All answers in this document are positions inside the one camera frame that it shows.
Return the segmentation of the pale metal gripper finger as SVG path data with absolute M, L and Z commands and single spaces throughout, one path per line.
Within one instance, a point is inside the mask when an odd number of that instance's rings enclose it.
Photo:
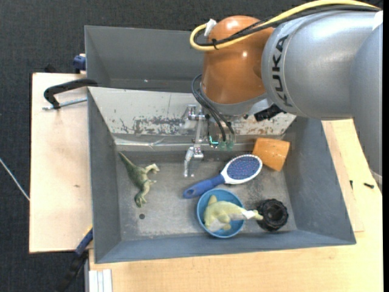
M 197 129 L 200 122 L 204 120 L 202 108 L 197 105 L 187 105 L 180 121 L 180 133 L 189 133 Z
M 200 146 L 190 147 L 185 155 L 184 159 L 184 176 L 194 177 L 200 163 L 203 161 L 204 153 Z

